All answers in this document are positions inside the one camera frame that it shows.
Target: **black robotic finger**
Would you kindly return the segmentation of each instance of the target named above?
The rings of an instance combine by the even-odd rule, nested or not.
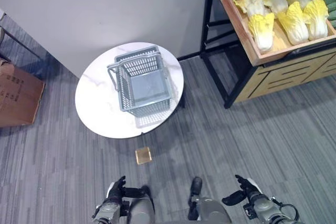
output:
[[[230,196],[223,198],[223,204],[227,206],[234,206],[240,202],[242,202],[246,198],[246,193],[244,191],[236,191]]]
[[[193,202],[192,205],[189,208],[188,212],[188,220],[197,220],[199,217],[197,208],[196,208],[196,202]]]
[[[124,189],[123,196],[127,198],[143,198],[145,197],[145,192],[140,188],[127,187]]]
[[[248,181],[247,179],[239,176],[239,175],[235,175],[235,177],[237,178],[238,182],[240,183],[240,188],[246,193],[249,194],[250,192],[253,191],[259,191],[257,187],[255,187],[253,184],[250,183],[250,181]]]
[[[202,179],[200,177],[194,177],[191,187],[190,187],[190,193],[193,195],[200,195],[202,190]]]
[[[125,193],[124,185],[126,184],[126,176],[122,176],[117,182],[114,183],[109,191],[107,200],[121,205],[122,197]]]

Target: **white marble table top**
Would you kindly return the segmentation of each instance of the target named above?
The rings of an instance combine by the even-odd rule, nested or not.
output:
[[[75,104],[79,118],[87,128],[110,138],[134,137],[158,127],[174,112],[183,92],[183,72],[178,60],[163,47],[158,46],[172,89],[168,111],[143,118],[122,112],[118,92],[107,72],[107,65],[114,63],[116,56],[153,45],[134,42],[114,47],[100,55],[84,71],[77,85]]]

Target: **shopping basket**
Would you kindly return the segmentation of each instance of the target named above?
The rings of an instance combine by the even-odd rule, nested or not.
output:
[[[121,111],[140,118],[170,108],[172,92],[157,46],[119,55],[107,68],[119,94]]]

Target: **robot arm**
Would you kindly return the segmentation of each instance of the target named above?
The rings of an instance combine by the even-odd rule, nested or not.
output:
[[[106,199],[96,208],[92,215],[93,223],[99,224],[118,224],[120,215],[122,214],[122,197],[124,195],[125,176],[121,177],[117,182],[111,183]]]
[[[239,175],[236,175],[238,182],[240,183],[241,190],[234,192],[230,196],[223,198],[222,202],[227,206],[233,206],[244,199],[248,199],[248,203],[243,206],[245,214],[249,219],[258,218],[261,223],[265,224],[299,224],[299,214],[297,209],[291,204],[282,204],[276,201],[274,198],[268,198],[262,194],[259,187],[251,179],[244,179]],[[281,209],[285,206],[294,207],[296,216],[294,219],[285,215]]]

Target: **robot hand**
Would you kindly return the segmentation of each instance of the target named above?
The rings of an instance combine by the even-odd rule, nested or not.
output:
[[[124,185],[126,184],[125,179],[126,179],[126,176],[122,176],[117,182],[114,182],[114,184],[110,185],[110,188],[108,189],[108,195],[107,195],[107,199],[109,199],[110,202],[113,202],[119,205],[122,204],[122,197],[125,196],[125,191],[126,191],[126,188],[124,187]]]
[[[261,194],[261,190],[259,187],[256,185],[256,183],[248,178],[245,179],[239,175],[235,176],[240,183],[240,188],[241,190],[238,190],[231,194],[230,196],[223,198],[222,202],[227,205],[227,206],[234,206],[240,202],[242,202],[248,195],[254,192],[258,192]]]

